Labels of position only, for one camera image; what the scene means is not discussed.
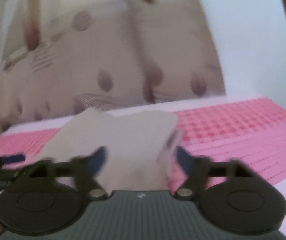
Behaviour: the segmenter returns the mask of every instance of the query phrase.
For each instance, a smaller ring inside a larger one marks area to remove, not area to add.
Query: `beige patterned fabric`
[[[223,93],[198,0],[0,0],[0,127]]]

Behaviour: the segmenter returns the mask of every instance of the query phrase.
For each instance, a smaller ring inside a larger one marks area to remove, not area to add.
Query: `white backdrop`
[[[282,0],[201,0],[228,96],[259,94],[286,108]]]

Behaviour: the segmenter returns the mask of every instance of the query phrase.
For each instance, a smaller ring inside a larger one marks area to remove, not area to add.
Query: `gingham fabric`
[[[181,145],[192,155],[215,161],[237,157],[272,185],[286,178],[286,110],[261,98],[225,105],[180,111],[178,127],[184,130]],[[31,163],[59,129],[17,133],[0,137],[0,155],[24,152]],[[173,164],[169,188],[185,180]],[[209,185],[222,181],[213,179]]]

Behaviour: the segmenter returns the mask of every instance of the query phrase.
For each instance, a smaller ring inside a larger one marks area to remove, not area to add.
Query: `white logo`
[[[138,197],[139,197],[140,199],[142,199],[142,198],[145,198],[146,195],[145,195],[144,193],[142,193],[141,195],[138,195]]]

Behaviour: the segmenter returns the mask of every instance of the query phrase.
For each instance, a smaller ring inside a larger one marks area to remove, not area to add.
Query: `gray ribbed panel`
[[[286,240],[280,232],[237,236],[208,223],[191,202],[167,191],[121,192],[91,203],[70,227],[48,236],[18,236],[5,232],[0,240]]]

